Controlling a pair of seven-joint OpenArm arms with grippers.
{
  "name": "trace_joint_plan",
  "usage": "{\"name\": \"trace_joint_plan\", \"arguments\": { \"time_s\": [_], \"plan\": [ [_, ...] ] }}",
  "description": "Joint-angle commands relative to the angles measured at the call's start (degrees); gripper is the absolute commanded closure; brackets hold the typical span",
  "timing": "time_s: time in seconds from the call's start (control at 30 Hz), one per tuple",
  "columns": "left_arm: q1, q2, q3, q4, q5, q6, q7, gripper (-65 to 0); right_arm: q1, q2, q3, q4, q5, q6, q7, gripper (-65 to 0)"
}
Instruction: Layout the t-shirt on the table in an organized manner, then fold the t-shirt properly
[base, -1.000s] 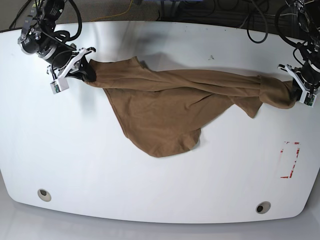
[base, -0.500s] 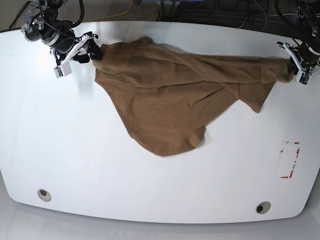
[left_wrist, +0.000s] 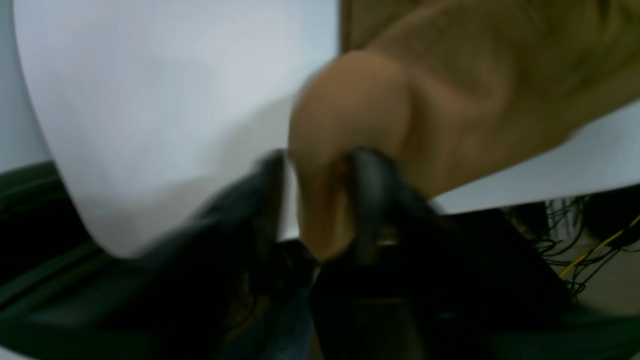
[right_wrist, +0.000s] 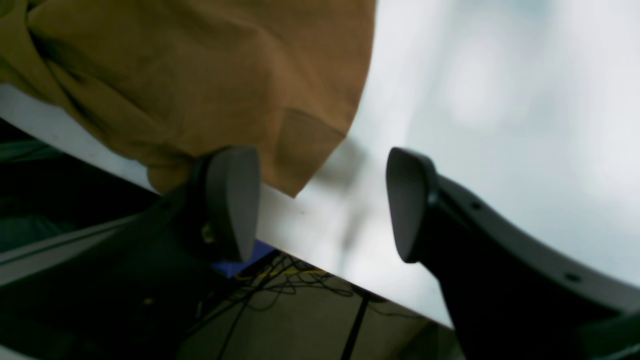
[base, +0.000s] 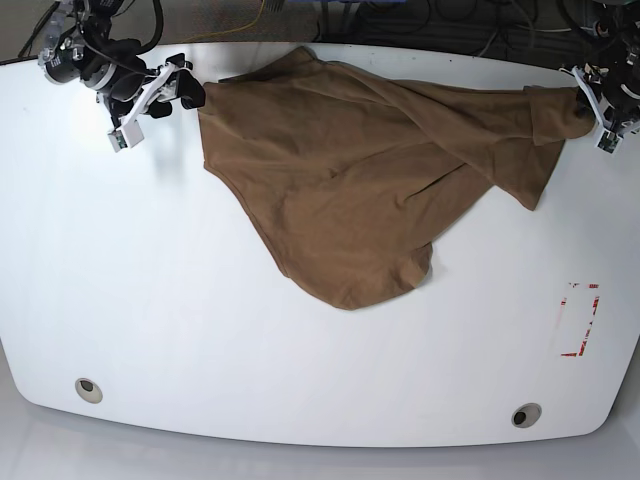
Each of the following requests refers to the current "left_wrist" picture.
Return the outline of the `left gripper black image-right right finger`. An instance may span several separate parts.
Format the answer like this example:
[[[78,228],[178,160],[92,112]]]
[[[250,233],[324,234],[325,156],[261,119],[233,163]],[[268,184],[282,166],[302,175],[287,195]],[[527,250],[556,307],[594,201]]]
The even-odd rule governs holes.
[[[517,231],[439,215],[388,157],[345,159],[355,237],[310,295],[326,360],[628,360],[639,317],[569,289]]]

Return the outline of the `left gripper black image-right left finger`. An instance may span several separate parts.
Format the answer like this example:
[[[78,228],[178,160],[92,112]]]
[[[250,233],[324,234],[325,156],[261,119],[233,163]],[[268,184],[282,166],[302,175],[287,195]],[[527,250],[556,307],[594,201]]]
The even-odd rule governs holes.
[[[243,278],[268,292],[286,156],[274,150],[131,259],[76,249],[1,287],[1,346],[42,360],[209,360]]]

